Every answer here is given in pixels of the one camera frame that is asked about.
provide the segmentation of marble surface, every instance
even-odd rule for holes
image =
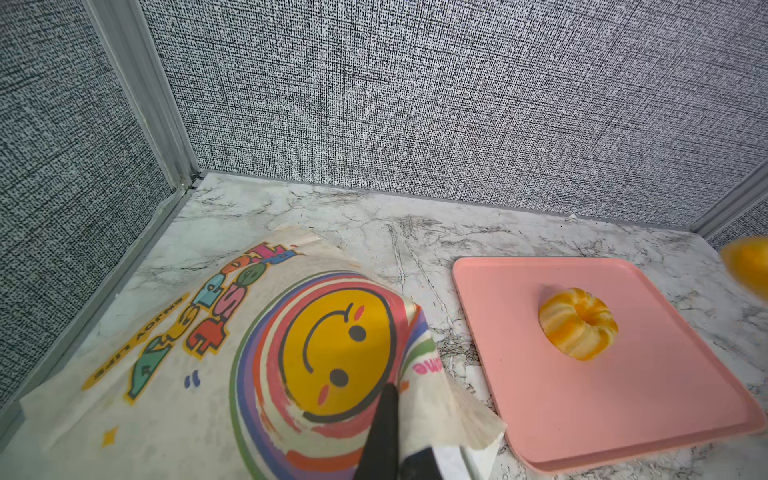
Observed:
[[[494,207],[208,174],[80,351],[121,330],[190,275],[267,231],[299,224],[342,247],[425,310],[445,367],[493,408],[453,286],[466,256],[619,257],[634,263],[768,408],[768,309],[726,274],[694,233]],[[560,478],[757,478],[768,435],[684,449]],[[547,478],[505,443],[492,478]]]

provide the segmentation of red cheek mark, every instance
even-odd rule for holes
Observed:
[[[317,405],[322,405],[328,399],[328,385],[323,385],[320,394],[317,396]]]

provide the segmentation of yellow smiley face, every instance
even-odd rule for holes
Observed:
[[[280,345],[280,372],[291,398],[314,422],[362,412],[392,370],[395,323],[386,301],[345,288],[309,303]]]

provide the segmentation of cloth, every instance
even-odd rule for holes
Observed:
[[[419,306],[285,228],[72,361],[22,408],[45,478],[324,480],[352,478],[386,383],[399,391],[401,463],[464,446],[487,477],[505,425],[445,374]]]

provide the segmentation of blurry orange object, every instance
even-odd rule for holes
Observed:
[[[726,245],[720,256],[737,282],[768,300],[768,237],[746,237]]]
[[[538,311],[538,322],[552,345],[579,360],[593,359],[619,333],[605,303],[580,288],[547,300]]]

